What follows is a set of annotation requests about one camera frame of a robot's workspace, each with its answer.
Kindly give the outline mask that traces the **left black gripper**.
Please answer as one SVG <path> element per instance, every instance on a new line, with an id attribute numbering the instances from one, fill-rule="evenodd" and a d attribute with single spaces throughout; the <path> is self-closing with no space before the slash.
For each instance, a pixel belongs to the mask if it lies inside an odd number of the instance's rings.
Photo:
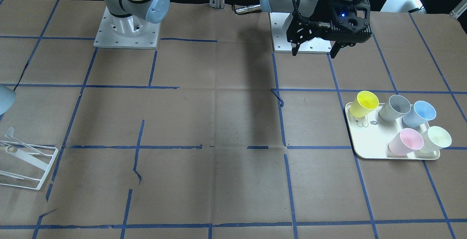
<path id="1" fill-rule="evenodd" d="M 330 23 L 319 22 L 311 20 L 310 18 L 304 17 L 299 12 L 299 1 L 292 0 L 293 11 L 292 20 L 289 27 L 286 30 L 286 38 L 292 46 L 292 55 L 296 56 L 300 46 L 312 40 L 313 38 L 322 38 L 327 31 L 330 31 Z M 335 58 L 339 51 L 347 46 L 355 46 L 355 42 L 338 42 L 336 41 L 330 50 L 330 58 Z"/>

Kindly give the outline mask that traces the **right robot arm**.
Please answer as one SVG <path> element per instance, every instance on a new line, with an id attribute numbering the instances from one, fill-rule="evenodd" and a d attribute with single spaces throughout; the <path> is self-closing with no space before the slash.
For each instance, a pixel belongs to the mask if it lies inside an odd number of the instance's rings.
<path id="1" fill-rule="evenodd" d="M 126 37 L 138 35 L 147 23 L 161 23 L 170 7 L 170 0 L 104 1 L 112 15 L 112 29 Z"/>

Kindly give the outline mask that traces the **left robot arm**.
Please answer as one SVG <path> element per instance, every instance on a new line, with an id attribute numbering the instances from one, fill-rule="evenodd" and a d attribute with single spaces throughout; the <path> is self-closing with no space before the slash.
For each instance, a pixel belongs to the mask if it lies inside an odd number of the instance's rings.
<path id="1" fill-rule="evenodd" d="M 260 0 L 276 53 L 329 54 L 372 37 L 369 0 Z"/>

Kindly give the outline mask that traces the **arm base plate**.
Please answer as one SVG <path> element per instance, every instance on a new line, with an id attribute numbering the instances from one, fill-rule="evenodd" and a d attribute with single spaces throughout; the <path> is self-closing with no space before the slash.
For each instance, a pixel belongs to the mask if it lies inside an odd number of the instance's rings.
<path id="1" fill-rule="evenodd" d="M 157 49 L 160 23 L 137 16 L 117 18 L 105 8 L 93 46 L 113 49 Z"/>
<path id="2" fill-rule="evenodd" d="M 287 41 L 286 31 L 292 21 L 290 13 L 269 13 L 273 51 L 275 53 L 292 53 L 292 45 Z M 297 53 L 327 54 L 330 53 L 331 43 L 321 38 L 302 43 Z"/>

